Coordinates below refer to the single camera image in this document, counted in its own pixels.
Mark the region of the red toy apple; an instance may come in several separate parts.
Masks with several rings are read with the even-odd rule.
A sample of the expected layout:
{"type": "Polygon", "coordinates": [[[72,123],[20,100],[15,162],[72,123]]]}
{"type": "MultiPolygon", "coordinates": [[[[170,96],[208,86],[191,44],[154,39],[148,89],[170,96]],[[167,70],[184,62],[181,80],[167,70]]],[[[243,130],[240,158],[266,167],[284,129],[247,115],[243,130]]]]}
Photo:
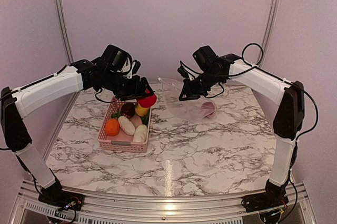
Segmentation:
{"type": "Polygon", "coordinates": [[[204,102],[201,106],[201,112],[204,118],[214,119],[217,114],[217,106],[211,101],[204,102]]]}
{"type": "Polygon", "coordinates": [[[157,96],[155,94],[137,99],[138,104],[143,108],[150,108],[157,101],[157,96]]]}

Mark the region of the clear pink zip top bag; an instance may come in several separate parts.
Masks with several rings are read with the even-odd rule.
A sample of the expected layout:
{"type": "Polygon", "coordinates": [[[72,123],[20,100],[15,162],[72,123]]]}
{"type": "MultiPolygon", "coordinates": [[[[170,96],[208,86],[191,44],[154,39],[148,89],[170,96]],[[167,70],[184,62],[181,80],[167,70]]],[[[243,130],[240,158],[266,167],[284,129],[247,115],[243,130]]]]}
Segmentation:
{"type": "Polygon", "coordinates": [[[195,123],[204,119],[201,106],[204,102],[210,101],[206,98],[198,100],[180,101],[179,95],[183,88],[183,82],[168,78],[158,78],[162,85],[162,96],[166,108],[179,119],[195,123]]]}

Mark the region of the orange toy orange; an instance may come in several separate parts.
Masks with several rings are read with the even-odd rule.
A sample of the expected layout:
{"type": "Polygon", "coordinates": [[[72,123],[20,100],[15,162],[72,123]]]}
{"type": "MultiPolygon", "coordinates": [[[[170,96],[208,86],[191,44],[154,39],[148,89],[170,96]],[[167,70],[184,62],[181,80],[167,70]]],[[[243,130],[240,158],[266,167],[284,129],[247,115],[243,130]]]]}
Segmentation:
{"type": "Polygon", "coordinates": [[[105,133],[110,137],[114,137],[119,134],[120,124],[118,119],[109,119],[105,124],[105,133]]]}

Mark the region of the pink perforated plastic basket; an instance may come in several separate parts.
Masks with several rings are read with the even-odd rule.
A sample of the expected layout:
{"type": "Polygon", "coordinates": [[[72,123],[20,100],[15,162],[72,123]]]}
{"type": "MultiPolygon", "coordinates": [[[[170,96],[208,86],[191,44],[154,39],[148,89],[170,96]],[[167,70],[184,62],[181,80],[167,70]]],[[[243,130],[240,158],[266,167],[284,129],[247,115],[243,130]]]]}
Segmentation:
{"type": "Polygon", "coordinates": [[[112,98],[106,111],[98,142],[102,149],[119,152],[147,151],[152,108],[138,102],[112,98]]]}

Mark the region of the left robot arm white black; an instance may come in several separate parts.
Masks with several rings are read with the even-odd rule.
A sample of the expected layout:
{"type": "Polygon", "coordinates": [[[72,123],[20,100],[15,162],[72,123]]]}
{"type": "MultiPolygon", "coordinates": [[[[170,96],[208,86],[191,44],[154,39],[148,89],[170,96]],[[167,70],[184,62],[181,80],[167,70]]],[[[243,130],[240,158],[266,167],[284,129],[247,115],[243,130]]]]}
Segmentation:
{"type": "Polygon", "coordinates": [[[109,90],[121,101],[147,98],[154,92],[147,79],[136,74],[140,66],[128,52],[108,45],[92,61],[79,60],[25,86],[2,89],[1,127],[5,144],[46,190],[47,199],[54,205],[63,205],[66,193],[33,146],[24,118],[59,98],[91,88],[109,90]]]}

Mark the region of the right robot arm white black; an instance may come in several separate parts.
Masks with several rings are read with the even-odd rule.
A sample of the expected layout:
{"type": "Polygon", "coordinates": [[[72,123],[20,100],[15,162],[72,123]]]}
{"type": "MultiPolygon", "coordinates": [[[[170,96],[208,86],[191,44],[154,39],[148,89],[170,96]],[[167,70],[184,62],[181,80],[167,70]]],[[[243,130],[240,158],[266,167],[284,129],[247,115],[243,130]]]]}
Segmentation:
{"type": "Polygon", "coordinates": [[[193,58],[201,72],[198,73],[184,63],[177,69],[183,77],[180,101],[208,97],[211,87],[228,80],[243,84],[271,100],[278,110],[272,128],[276,137],[276,151],[271,175],[261,195],[261,203],[272,207],[281,199],[281,194],[290,180],[290,171],[298,150],[296,137],[304,119],[304,93],[301,82],[288,82],[256,64],[248,63],[243,56],[227,54],[218,56],[210,46],[200,47],[193,58]]]}

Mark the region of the yellow toy lemon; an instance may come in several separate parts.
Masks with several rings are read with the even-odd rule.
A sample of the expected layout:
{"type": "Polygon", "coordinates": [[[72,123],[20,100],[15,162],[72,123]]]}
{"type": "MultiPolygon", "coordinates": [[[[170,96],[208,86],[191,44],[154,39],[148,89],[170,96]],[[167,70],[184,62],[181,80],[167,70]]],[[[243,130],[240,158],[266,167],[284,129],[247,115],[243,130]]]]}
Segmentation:
{"type": "Polygon", "coordinates": [[[144,108],[142,107],[139,103],[135,106],[135,113],[139,116],[139,117],[144,117],[148,114],[150,108],[144,108]]]}

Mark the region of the dark maroon toy fruit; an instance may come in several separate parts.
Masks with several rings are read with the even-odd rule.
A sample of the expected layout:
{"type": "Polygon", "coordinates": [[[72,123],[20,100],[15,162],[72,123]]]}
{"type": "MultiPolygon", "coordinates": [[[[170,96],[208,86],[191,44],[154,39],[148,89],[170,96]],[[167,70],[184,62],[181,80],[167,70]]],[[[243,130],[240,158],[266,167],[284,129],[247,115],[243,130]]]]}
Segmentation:
{"type": "Polygon", "coordinates": [[[120,108],[120,114],[131,119],[135,115],[135,104],[131,102],[124,103],[120,108]]]}

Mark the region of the white toy vegetable upper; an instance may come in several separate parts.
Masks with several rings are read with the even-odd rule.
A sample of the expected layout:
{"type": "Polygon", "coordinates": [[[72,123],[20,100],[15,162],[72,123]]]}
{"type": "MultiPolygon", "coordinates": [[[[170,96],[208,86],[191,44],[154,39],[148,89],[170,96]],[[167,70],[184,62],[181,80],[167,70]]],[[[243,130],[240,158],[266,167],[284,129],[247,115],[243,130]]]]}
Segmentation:
{"type": "Polygon", "coordinates": [[[134,124],[125,116],[120,116],[118,118],[118,122],[120,124],[120,128],[127,134],[130,136],[133,136],[135,133],[135,126],[134,124]]]}

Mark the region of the white toy vegetable lower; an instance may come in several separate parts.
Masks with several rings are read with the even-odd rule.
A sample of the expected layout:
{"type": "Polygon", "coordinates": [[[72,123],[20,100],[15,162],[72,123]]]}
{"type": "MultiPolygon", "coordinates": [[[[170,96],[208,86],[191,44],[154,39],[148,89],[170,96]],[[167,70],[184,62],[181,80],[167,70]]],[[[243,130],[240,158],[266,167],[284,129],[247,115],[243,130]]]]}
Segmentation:
{"type": "Polygon", "coordinates": [[[139,125],[136,130],[135,133],[133,135],[133,142],[136,143],[143,143],[146,140],[146,135],[147,135],[147,126],[142,124],[139,125]]]}

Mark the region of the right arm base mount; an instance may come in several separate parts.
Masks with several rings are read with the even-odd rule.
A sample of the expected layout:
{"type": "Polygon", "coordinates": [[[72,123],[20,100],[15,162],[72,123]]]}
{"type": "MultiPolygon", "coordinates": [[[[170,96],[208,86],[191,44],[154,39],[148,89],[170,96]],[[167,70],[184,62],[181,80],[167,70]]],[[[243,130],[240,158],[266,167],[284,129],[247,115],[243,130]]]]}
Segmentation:
{"type": "Polygon", "coordinates": [[[284,184],[277,186],[268,179],[264,192],[244,196],[241,205],[246,212],[254,212],[287,204],[289,200],[285,188],[288,183],[289,180],[286,180],[284,184]]]}

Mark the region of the left aluminium frame post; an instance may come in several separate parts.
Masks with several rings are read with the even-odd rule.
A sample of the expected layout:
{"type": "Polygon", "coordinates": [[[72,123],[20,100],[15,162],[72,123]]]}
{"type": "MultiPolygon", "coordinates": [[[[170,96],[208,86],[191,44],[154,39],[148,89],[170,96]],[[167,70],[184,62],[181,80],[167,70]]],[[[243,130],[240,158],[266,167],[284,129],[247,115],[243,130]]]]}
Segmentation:
{"type": "Polygon", "coordinates": [[[71,64],[74,62],[74,57],[73,57],[71,43],[69,40],[68,31],[66,27],[63,3],[62,3],[62,0],[54,0],[54,1],[55,1],[56,14],[57,14],[57,19],[58,19],[58,24],[60,27],[62,42],[63,42],[64,49],[65,49],[66,59],[67,59],[68,64],[71,64]]]}

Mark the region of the aluminium frame post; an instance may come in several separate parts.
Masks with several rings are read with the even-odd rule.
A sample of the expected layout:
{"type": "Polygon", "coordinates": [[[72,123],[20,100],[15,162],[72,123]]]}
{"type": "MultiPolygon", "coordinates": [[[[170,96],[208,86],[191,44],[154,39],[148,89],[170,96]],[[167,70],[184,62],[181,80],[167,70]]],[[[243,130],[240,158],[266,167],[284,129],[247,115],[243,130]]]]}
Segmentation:
{"type": "Polygon", "coordinates": [[[58,19],[58,24],[60,27],[62,42],[63,42],[64,49],[65,49],[66,59],[67,59],[68,64],[71,64],[74,62],[74,57],[73,57],[71,43],[69,40],[68,31],[66,27],[63,3],[62,3],[62,0],[54,0],[54,1],[55,1],[56,14],[57,14],[57,19],[58,19]]]}
{"type": "Polygon", "coordinates": [[[280,0],[271,0],[271,5],[270,5],[269,13],[268,13],[268,18],[267,18],[267,24],[266,24],[266,28],[265,28],[264,36],[262,40],[262,48],[263,48],[264,53],[267,52],[267,48],[268,48],[271,34],[274,28],[274,24],[276,22],[279,4],[280,4],[280,0]]]}

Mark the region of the right aluminium frame post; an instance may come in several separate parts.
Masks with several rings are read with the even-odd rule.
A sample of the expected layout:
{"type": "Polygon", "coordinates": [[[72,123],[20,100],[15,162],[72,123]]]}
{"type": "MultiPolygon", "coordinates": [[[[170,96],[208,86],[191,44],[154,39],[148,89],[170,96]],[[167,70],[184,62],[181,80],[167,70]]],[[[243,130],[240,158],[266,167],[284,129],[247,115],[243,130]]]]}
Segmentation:
{"type": "Polygon", "coordinates": [[[262,48],[263,48],[264,53],[267,52],[267,48],[268,48],[271,34],[274,28],[274,24],[276,22],[279,4],[280,4],[280,0],[271,0],[271,5],[270,5],[269,13],[268,13],[268,18],[267,18],[267,24],[266,24],[266,28],[265,28],[264,36],[262,40],[262,48]]]}

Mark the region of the aluminium front rail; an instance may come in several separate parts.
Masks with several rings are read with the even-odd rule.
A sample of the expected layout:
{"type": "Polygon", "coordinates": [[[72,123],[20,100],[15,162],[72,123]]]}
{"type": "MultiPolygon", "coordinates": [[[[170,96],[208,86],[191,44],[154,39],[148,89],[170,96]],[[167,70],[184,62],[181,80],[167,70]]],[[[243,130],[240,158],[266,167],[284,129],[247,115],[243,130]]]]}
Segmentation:
{"type": "Polygon", "coordinates": [[[23,181],[9,223],[47,223],[50,218],[76,223],[263,223],[271,209],[246,212],[243,193],[216,196],[130,196],[66,187],[84,196],[82,208],[57,212],[38,201],[31,181],[23,181]]]}

